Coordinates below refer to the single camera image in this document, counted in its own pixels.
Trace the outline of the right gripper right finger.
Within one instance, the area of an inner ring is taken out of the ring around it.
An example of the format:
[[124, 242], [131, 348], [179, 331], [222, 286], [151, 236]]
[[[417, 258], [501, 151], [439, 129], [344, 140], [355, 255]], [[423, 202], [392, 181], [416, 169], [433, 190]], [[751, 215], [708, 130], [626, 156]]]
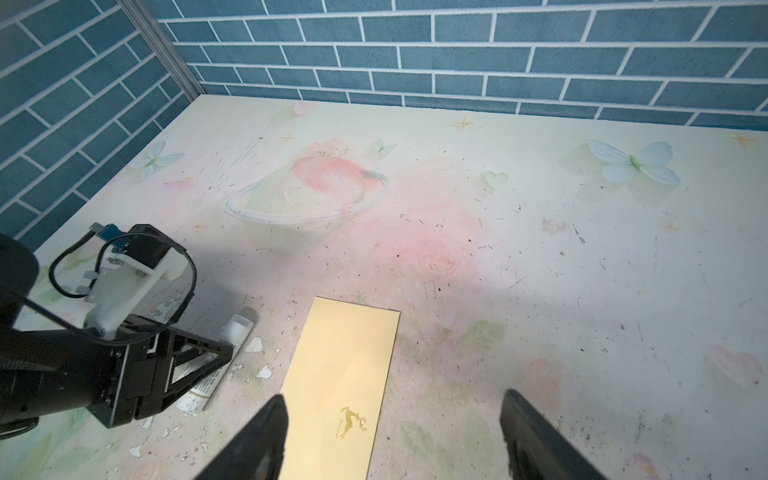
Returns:
[[500, 426], [511, 479], [606, 480], [517, 390], [505, 391]]

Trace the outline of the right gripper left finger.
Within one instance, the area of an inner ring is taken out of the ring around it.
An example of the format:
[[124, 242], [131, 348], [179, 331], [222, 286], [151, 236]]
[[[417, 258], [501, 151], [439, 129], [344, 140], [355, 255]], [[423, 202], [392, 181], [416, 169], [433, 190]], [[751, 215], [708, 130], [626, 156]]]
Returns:
[[277, 480], [284, 460], [289, 416], [274, 395], [196, 476], [203, 480]]

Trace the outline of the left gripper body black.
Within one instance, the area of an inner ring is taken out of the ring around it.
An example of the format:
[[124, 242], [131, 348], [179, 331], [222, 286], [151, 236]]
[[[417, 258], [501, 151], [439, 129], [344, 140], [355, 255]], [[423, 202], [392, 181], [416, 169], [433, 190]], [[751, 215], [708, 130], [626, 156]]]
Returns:
[[87, 331], [1, 328], [1, 427], [84, 408], [113, 428], [163, 411], [172, 335], [131, 315], [113, 341]]

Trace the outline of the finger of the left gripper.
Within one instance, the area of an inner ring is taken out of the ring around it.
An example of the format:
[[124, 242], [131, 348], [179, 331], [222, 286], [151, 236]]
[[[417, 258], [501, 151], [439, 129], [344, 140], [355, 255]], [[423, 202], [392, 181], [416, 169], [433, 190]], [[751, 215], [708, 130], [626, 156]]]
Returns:
[[176, 406], [187, 414], [201, 413], [233, 356], [231, 342], [175, 331], [162, 409]]

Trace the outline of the white glue stick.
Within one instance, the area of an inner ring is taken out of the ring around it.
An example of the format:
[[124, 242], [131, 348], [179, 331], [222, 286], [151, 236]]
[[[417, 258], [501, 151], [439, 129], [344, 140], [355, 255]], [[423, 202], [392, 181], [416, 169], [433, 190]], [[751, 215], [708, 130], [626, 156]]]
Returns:
[[182, 379], [189, 377], [201, 368], [207, 368], [214, 364], [217, 365], [217, 369], [196, 381], [193, 387], [175, 402], [176, 408], [189, 415], [196, 415], [204, 410], [253, 327], [254, 322], [242, 315], [235, 314], [230, 318], [229, 322], [220, 330], [217, 339], [217, 342], [225, 347], [225, 351], [231, 353], [229, 359], [225, 363], [221, 363], [221, 358], [217, 354], [206, 353], [188, 363], [182, 369]]

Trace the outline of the yellow envelope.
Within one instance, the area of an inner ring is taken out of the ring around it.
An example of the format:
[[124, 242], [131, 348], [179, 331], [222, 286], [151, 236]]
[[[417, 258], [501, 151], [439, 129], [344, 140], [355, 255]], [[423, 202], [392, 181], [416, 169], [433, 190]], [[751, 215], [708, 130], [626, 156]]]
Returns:
[[283, 479], [364, 479], [400, 314], [317, 297], [281, 388]]

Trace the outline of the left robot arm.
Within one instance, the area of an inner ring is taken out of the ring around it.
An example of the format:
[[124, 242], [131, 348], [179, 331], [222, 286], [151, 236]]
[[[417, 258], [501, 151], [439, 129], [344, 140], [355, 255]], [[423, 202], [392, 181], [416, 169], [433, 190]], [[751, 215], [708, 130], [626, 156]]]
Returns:
[[[64, 256], [103, 240], [88, 285], [55, 278]], [[1, 238], [1, 437], [40, 417], [85, 408], [113, 428], [163, 412], [233, 358], [232, 345], [176, 328], [194, 292], [165, 320], [135, 314], [160, 282], [196, 268], [187, 250], [149, 224], [92, 225], [42, 271], [34, 253]]]

